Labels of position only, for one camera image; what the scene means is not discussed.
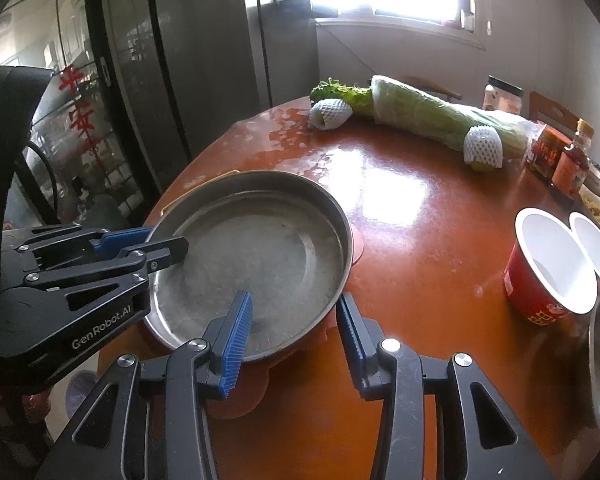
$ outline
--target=round table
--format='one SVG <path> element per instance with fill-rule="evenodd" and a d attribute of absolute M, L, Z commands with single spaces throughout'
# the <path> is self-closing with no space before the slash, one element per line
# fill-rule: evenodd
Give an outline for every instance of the round table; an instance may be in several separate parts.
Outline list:
<path fill-rule="evenodd" d="M 502 272 L 514 218 L 539 207 L 564 219 L 546 185 L 506 162 L 474 173 L 436 142 L 352 118 L 332 132 L 306 126 L 300 99 L 235 124 L 174 181 L 147 220 L 183 192 L 231 170 L 271 169 L 318 181 L 365 242 L 346 291 L 363 316 L 422 355 L 467 352 L 509 403 L 557 479 L 576 479 L 600 448 L 578 403 L 576 326 L 532 325 L 506 301 Z M 100 351 L 100 370 L 156 348 L 131 327 Z M 235 420 L 211 420 L 220 479 L 368 479 L 381 402 L 352 386 L 337 329 L 270 370 L 262 402 Z M 426 398 L 425 478 L 436 477 L 434 399 Z"/>

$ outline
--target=plastic bag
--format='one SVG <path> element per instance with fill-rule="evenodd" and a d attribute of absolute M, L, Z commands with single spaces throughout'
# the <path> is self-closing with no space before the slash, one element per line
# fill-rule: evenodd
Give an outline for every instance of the plastic bag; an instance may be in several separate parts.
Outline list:
<path fill-rule="evenodd" d="M 542 129 L 540 124 L 500 110 L 448 103 L 385 76 L 373 77 L 371 93 L 376 123 L 438 140 L 458 152 L 472 126 L 492 126 L 502 141 L 504 157 L 519 158 Z"/>

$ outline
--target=red cup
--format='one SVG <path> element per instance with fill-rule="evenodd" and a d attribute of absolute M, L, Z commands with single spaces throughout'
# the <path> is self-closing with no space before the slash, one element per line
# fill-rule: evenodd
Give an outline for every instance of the red cup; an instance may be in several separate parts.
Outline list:
<path fill-rule="evenodd" d="M 537 325 L 596 303 L 596 271 L 575 236 L 556 217 L 523 209 L 516 217 L 516 244 L 504 272 L 509 303 Z"/>

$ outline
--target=windowsill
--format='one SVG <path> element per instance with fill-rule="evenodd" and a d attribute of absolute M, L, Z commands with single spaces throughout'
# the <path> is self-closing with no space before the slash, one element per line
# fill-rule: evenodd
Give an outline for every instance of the windowsill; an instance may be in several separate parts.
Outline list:
<path fill-rule="evenodd" d="M 467 45 L 474 46 L 479 50 L 486 50 L 484 42 L 476 32 L 467 30 L 458 30 L 452 27 L 445 27 L 437 23 L 421 22 L 412 18 L 397 18 L 393 16 L 339 16 L 338 18 L 316 18 L 319 25 L 331 27 L 337 25 L 358 25 L 362 27 L 382 27 L 382 28 L 401 28 L 402 30 L 412 30 L 422 34 L 440 36 L 453 41 L 459 41 Z"/>

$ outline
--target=pan rim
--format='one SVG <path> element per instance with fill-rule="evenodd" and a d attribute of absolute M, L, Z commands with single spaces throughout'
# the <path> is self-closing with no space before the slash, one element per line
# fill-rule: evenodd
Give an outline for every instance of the pan rim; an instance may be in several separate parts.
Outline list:
<path fill-rule="evenodd" d="M 218 181 L 214 181 L 214 182 L 222 182 L 222 181 L 225 181 L 225 179 L 245 178 L 245 175 L 248 176 L 250 174 L 265 174 L 265 173 L 267 173 L 267 174 L 276 173 L 276 174 L 280 174 L 281 176 L 283 176 L 283 178 L 296 179 L 297 181 L 302 182 L 304 185 L 308 185 L 308 186 L 312 187 L 314 190 L 322 193 L 325 197 L 327 197 L 327 199 L 330 202 L 330 206 L 333 206 L 334 211 L 337 212 L 337 216 L 342 221 L 342 224 L 344 226 L 344 229 L 345 229 L 346 235 L 347 235 L 347 240 L 346 240 L 347 247 L 346 247 L 346 251 L 343 251 L 344 252 L 344 267 L 343 267 L 342 277 L 340 279 L 340 282 L 334 288 L 334 295 L 330 298 L 327 305 L 317 314 L 317 316 L 314 318 L 314 320 L 312 320 L 312 322 L 309 323 L 309 325 L 307 327 L 305 327 L 303 330 L 301 330 L 296 336 L 293 336 L 292 338 L 288 339 L 287 341 L 280 343 L 278 346 L 275 346 L 266 351 L 259 352 L 257 354 L 251 355 L 251 356 L 244 357 L 242 359 L 243 363 L 262 361 L 269 357 L 272 357 L 273 355 L 279 354 L 280 352 L 283 352 L 289 348 L 292 348 L 301 339 L 303 339 L 312 330 L 314 330 L 321 322 L 323 322 L 323 320 L 327 317 L 327 315 L 330 313 L 330 311 L 335 306 L 336 302 L 338 301 L 338 298 L 340 297 L 340 295 L 342 294 L 342 291 L 344 290 L 347 280 L 349 279 L 349 274 L 350 274 L 350 270 L 351 270 L 351 266 L 352 266 L 352 259 L 353 259 L 353 233 L 351 230 L 351 224 L 349 222 L 349 218 L 344 213 L 344 210 L 341 208 L 340 204 L 335 199 L 335 197 L 327 189 L 325 189 L 323 186 L 318 184 L 316 181 L 314 181 L 310 178 L 307 178 L 303 175 L 291 173 L 289 171 L 248 170 L 248 171 L 241 171 L 240 173 L 227 175 L 226 177 L 222 177 L 222 179 L 218 179 Z M 208 185 L 212 186 L 214 184 L 214 182 L 209 182 Z M 182 200 L 176 199 L 173 203 L 173 206 L 168 211 L 166 211 L 165 214 L 155 224 L 155 226 L 153 227 L 153 229 L 151 230 L 151 232 L 149 233 L 149 235 L 147 237 L 147 241 L 152 239 L 156 230 L 160 227 L 161 224 L 163 224 L 163 222 L 166 220 L 166 218 L 168 218 L 169 214 L 171 212 L 173 212 L 177 208 L 177 206 L 183 204 L 190 197 L 193 197 L 195 195 L 196 195 L 195 190 L 192 190 L 192 192 L 190 192 L 186 196 L 182 197 Z M 177 346 L 174 345 L 173 342 L 168 341 L 164 337 L 163 333 L 161 333 L 158 330 L 158 328 L 156 326 L 154 326 L 154 324 L 153 324 L 154 316 L 152 316 L 152 315 L 155 315 L 158 318 L 162 317 L 159 314 L 159 311 L 155 308 L 155 301 L 154 301 L 154 294 L 153 294 L 154 283 L 155 283 L 155 275 L 152 274 L 150 276 L 151 312 L 147 316 L 144 317 L 144 325 L 149 329 L 150 333 L 162 345 L 164 345 L 169 350 L 175 350 L 177 348 Z M 161 328 L 166 329 L 168 332 L 170 332 L 166 323 L 162 323 Z"/>

